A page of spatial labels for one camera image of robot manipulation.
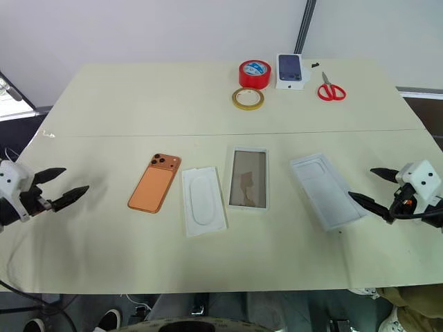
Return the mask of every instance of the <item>white plastic tray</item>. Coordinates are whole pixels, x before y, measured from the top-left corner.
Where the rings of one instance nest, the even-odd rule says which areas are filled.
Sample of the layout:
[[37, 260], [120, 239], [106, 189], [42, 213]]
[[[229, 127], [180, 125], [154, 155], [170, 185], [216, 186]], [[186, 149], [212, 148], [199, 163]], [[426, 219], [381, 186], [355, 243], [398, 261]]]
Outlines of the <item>white plastic tray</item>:
[[349, 196], [349, 185], [325, 155], [295, 159], [291, 166], [326, 231], [367, 215], [366, 210]]
[[186, 236], [226, 229], [217, 171], [215, 167], [182, 171]]

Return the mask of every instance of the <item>yellow tape roll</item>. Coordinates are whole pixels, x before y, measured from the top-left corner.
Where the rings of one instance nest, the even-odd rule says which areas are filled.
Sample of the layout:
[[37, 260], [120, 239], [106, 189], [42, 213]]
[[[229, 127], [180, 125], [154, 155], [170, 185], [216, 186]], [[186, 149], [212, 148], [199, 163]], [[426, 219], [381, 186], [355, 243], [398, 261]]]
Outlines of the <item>yellow tape roll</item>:
[[[238, 96], [241, 95], [242, 93], [255, 93], [259, 97], [259, 100], [255, 104], [251, 105], [242, 104], [241, 102], [238, 101]], [[252, 111], [253, 109], [258, 109], [263, 105], [263, 101], [264, 101], [263, 93], [261, 93], [260, 90], [257, 89], [240, 88], [233, 93], [233, 104], [239, 109], [243, 109], [245, 111]]]

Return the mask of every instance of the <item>white wall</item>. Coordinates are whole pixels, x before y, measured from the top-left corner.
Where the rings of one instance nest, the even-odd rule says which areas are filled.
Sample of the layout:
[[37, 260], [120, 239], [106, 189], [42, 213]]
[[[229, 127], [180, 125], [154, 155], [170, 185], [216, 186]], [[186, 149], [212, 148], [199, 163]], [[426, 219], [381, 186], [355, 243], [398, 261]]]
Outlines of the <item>white wall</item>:
[[43, 106], [54, 104], [87, 62], [273, 59], [279, 52], [292, 53], [305, 4], [0, 0], [0, 69]]
[[397, 86], [443, 89], [443, 0], [318, 0], [303, 53], [377, 59]]

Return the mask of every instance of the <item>metal pole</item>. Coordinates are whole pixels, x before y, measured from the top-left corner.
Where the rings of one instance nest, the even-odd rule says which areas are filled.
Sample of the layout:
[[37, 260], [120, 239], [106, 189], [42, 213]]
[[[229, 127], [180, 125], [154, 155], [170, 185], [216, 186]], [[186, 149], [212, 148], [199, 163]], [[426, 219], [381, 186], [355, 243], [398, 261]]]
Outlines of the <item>metal pole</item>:
[[309, 30], [309, 25], [311, 24], [311, 19], [314, 13], [314, 8], [316, 7], [316, 2], [317, 0], [306, 1], [305, 13], [303, 14], [300, 30], [298, 31], [296, 48], [293, 50], [294, 54], [300, 54], [303, 51], [303, 46], [305, 45], [307, 31]]
[[0, 71], [0, 77], [1, 77], [6, 83], [8, 83], [12, 88], [14, 88], [14, 89], [20, 94], [21, 97], [23, 97], [23, 99], [24, 99], [24, 101], [26, 102], [26, 104], [28, 104], [32, 109], [35, 109], [34, 104], [33, 104], [32, 102], [30, 102], [30, 100], [29, 100], [25, 95], [23, 95], [23, 93], [21, 93], [20, 90], [17, 89], [17, 88], [15, 87], [15, 85], [14, 85], [13, 83], [11, 83], [11, 81], [8, 80], [8, 78], [7, 78], [7, 77], [6, 77], [1, 71]]

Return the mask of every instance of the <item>smartphone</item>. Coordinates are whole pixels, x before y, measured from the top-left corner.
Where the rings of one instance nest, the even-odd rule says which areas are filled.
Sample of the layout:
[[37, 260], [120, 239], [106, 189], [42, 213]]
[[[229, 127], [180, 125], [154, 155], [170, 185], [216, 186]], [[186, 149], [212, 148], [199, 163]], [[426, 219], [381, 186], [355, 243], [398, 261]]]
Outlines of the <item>smartphone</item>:
[[131, 209], [157, 213], [180, 166], [181, 159], [155, 154], [127, 206]]
[[301, 81], [302, 72], [298, 55], [280, 54], [278, 56], [278, 75], [282, 81]]

